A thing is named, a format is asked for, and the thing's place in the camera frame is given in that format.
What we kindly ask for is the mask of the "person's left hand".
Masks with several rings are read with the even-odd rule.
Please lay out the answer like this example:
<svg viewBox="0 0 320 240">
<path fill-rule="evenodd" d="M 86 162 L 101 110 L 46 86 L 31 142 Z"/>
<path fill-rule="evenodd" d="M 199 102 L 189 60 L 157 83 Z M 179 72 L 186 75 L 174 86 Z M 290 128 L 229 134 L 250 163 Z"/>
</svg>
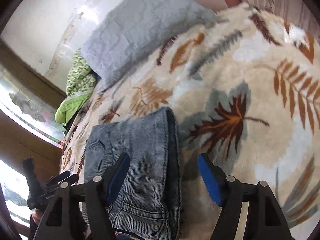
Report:
<svg viewBox="0 0 320 240">
<path fill-rule="evenodd" d="M 43 213 L 39 209 L 32 209 L 31 217 L 33 218 L 35 224 L 38 226 L 42 220 Z"/>
</svg>

